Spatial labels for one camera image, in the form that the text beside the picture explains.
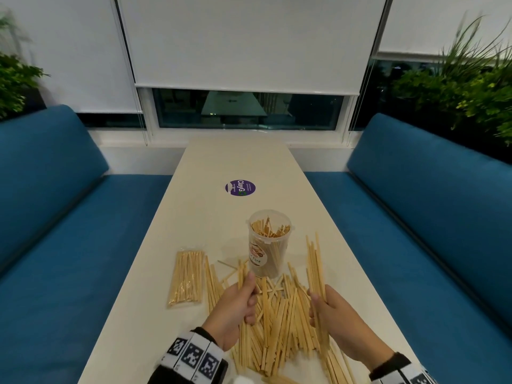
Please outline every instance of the white window shade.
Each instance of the white window shade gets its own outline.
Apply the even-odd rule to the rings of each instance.
[[[438,55],[453,43],[464,14],[465,26],[486,15],[477,39],[488,44],[512,15],[512,0],[393,0],[379,51]],[[512,43],[512,24],[503,39]]]
[[[119,0],[140,87],[357,95],[385,0]]]
[[[4,33],[9,37],[0,49],[51,75],[40,88],[48,105],[87,113],[138,111],[112,0],[2,0],[2,7],[17,28]]]

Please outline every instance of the green foliage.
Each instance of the green foliage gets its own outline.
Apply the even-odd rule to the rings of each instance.
[[[451,114],[452,129],[476,124],[482,132],[512,143],[512,47],[501,48],[499,36],[482,46],[472,44],[482,17],[460,26],[449,51],[432,70],[409,70],[393,84],[393,94],[411,99],[416,110]]]
[[[7,18],[0,19],[0,30],[11,25]],[[36,78],[42,77],[43,70],[23,64],[16,55],[0,53],[0,119],[10,112],[20,112],[25,105],[23,90],[37,88]]]

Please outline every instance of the transparent plastic packaging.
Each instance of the transparent plastic packaging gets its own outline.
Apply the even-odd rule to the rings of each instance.
[[[251,269],[258,277],[278,277],[293,230],[290,219],[276,210],[260,210],[247,223]]]
[[[203,258],[204,252],[196,249],[181,250],[176,253],[167,307],[182,302],[201,302],[203,298]]]

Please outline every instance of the white table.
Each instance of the white table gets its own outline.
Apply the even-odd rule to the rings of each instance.
[[[256,190],[245,197],[228,194],[225,186],[232,180],[249,180]],[[190,143],[79,384],[146,383],[174,338],[200,326],[207,314],[205,299],[195,306],[186,303],[166,308],[176,251],[183,247],[203,248],[210,262],[246,255],[245,221],[260,209],[276,209],[290,217],[295,230],[287,259],[305,285],[305,236],[314,236],[318,231],[326,283],[340,291],[393,349],[417,361],[290,151],[265,136],[249,135],[196,139]],[[219,277],[230,271],[222,265],[215,267]],[[357,384],[369,381],[362,364],[351,361],[351,367]],[[288,362],[284,373],[304,384],[324,380],[316,358],[296,365]],[[226,382],[234,375],[230,361]],[[254,372],[248,371],[248,376],[259,382]]]
[[[253,93],[246,91],[210,91],[201,114],[242,117],[266,117],[267,115]]]

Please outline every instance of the clear plastic cup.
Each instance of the clear plastic cup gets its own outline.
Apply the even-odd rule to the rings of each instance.
[[[270,219],[274,233],[283,225],[290,225],[290,231],[281,237],[264,237],[253,230],[253,222]],[[290,219],[276,210],[260,210],[251,215],[249,221],[249,263],[254,274],[259,277],[276,278],[281,273],[288,240],[290,239]]]

